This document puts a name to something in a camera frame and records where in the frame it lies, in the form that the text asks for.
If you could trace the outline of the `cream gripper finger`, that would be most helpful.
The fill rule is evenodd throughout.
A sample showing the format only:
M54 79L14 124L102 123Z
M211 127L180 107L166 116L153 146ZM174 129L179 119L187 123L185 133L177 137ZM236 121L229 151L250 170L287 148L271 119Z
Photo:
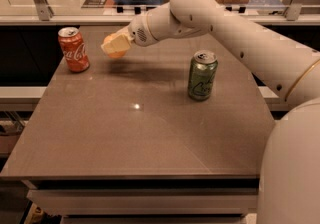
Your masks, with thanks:
M130 34L130 32L129 32L129 25L124 26L123 28L117 30L115 33L116 33L116 34Z
M126 52L131 48L132 41L128 33L113 33L104 38L101 48L106 54Z

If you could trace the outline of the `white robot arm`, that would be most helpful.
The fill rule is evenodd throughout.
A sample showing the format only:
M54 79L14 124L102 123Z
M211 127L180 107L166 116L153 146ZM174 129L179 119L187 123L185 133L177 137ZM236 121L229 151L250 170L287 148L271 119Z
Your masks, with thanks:
M113 58L132 45L210 34L290 111L276 123L264 151L257 224L320 224L320 55L251 22L215 0L169 0L107 36Z

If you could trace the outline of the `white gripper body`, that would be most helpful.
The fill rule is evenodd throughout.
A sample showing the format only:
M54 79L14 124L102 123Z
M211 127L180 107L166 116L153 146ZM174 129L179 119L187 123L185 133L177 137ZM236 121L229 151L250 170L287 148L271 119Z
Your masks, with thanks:
M139 46L146 47L157 42L149 30L146 15L135 16L128 26L128 31L134 43Z

